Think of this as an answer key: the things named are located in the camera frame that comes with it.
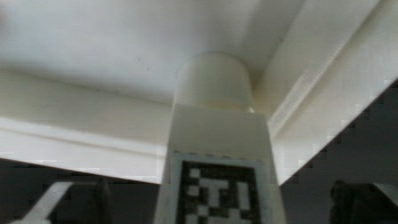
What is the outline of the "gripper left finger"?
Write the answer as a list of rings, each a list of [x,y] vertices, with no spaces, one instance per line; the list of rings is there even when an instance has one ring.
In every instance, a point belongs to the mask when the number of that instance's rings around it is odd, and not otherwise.
[[[11,224],[113,224],[107,181],[56,182],[25,216]]]

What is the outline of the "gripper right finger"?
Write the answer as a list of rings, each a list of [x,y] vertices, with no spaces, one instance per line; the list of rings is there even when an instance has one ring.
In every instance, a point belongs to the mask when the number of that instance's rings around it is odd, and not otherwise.
[[[398,224],[398,186],[335,182],[329,224]]]

